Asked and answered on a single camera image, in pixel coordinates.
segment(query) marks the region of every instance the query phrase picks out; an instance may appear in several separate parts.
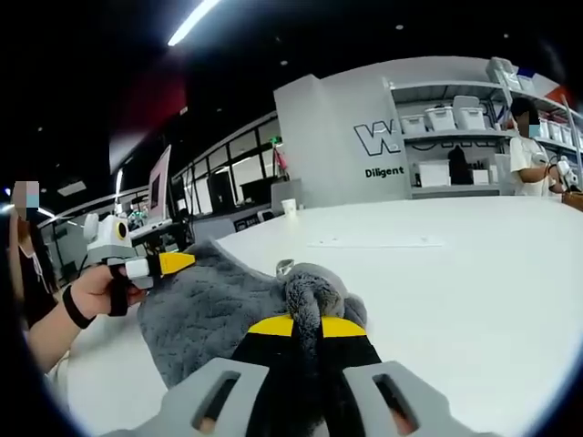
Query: black wrist strap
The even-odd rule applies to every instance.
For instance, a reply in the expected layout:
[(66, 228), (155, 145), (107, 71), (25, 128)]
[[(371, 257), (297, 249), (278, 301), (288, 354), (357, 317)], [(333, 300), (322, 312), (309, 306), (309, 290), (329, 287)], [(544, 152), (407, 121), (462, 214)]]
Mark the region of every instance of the black wrist strap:
[(95, 319), (86, 319), (86, 317), (81, 314), (79, 308), (73, 301), (73, 296), (71, 296), (71, 286), (67, 286), (63, 292), (63, 304), (65, 305), (65, 310), (71, 320), (82, 330), (84, 330), (89, 324)]

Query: white table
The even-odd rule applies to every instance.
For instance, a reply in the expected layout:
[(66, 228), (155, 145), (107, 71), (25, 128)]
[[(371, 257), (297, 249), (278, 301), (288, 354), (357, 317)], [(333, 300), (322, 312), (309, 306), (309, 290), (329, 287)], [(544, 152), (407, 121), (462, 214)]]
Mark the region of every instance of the white table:
[[(336, 272), (363, 298), (381, 358), (436, 387), (475, 431), (522, 435), (575, 370), (583, 215), (557, 202), (442, 198), (308, 209), (220, 244), (269, 274), (287, 258)], [(71, 410), (92, 432), (145, 421), (165, 390), (135, 317), (116, 321), (121, 327), (102, 321), (94, 339), (106, 344), (89, 354), (74, 349), (68, 369)]]

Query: fluorescent light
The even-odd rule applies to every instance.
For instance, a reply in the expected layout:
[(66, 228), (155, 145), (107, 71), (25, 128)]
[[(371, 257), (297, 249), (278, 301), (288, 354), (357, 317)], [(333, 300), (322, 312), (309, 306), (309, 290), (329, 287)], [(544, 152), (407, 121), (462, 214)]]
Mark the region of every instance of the fluorescent light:
[(55, 215), (55, 214), (53, 214), (53, 213), (52, 213), (52, 212), (50, 212), (50, 211), (47, 211), (46, 209), (39, 208), (39, 209), (38, 209), (38, 212), (40, 212), (41, 214), (45, 214), (47, 217), (50, 217), (50, 218), (52, 218), (52, 219), (54, 219), (54, 218), (56, 217), (56, 215)]
[(168, 41), (169, 46), (175, 46), (178, 44), (186, 35), (189, 34), (192, 27), (197, 24), (203, 16), (209, 13), (210, 9), (215, 7), (220, 0), (202, 0), (194, 11), (189, 15), (189, 17), (180, 25), (179, 30), (171, 37)]
[(82, 180), (79, 180), (73, 184), (67, 185), (66, 187), (59, 188), (57, 192), (61, 196), (70, 196), (72, 194), (78, 193), (79, 191), (83, 191), (84, 189), (87, 189), (85, 183), (83, 183)]
[[(233, 166), (234, 166), (234, 167), (235, 167), (235, 166), (238, 166), (239, 164), (241, 164), (241, 163), (243, 163), (243, 162), (245, 162), (245, 161), (249, 161), (251, 158), (252, 158), (252, 157), (248, 157), (248, 158), (242, 159), (241, 161), (239, 161), (239, 162), (236, 162), (235, 164), (233, 164)], [(228, 167), (223, 167), (222, 169), (220, 169), (220, 170), (219, 170), (219, 171), (217, 171), (216, 173), (224, 173), (225, 171), (229, 171), (229, 168), (228, 168)]]
[(234, 166), (234, 167), (235, 167), (235, 166), (238, 166), (239, 164), (242, 164), (242, 163), (243, 163), (243, 162), (245, 162), (245, 161), (249, 161), (250, 159), (251, 159), (251, 157), (248, 157), (248, 158), (242, 159), (241, 161), (239, 161), (239, 162), (236, 162), (235, 164), (233, 164), (233, 166)]
[(119, 191), (121, 190), (121, 179), (124, 177), (124, 170), (120, 168), (118, 171), (118, 177), (116, 178), (116, 198), (119, 197)]

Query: hand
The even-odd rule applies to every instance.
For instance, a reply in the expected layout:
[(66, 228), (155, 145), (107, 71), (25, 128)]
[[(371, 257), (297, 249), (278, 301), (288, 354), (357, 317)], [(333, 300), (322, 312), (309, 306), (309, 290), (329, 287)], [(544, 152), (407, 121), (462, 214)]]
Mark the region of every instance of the hand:
[[(126, 276), (126, 269), (119, 268), (119, 272)], [(81, 275), (81, 278), (73, 282), (71, 297), (81, 314), (87, 319), (92, 319), (98, 314), (111, 312), (111, 300), (109, 297), (109, 282), (113, 277), (108, 266), (97, 266), (89, 269)], [(128, 289), (128, 306), (132, 306), (146, 297), (144, 290), (135, 286)]]
[(560, 182), (561, 177), (558, 174), (558, 170), (557, 167), (552, 167), (549, 171), (548, 171), (548, 175), (551, 176), (556, 182)]

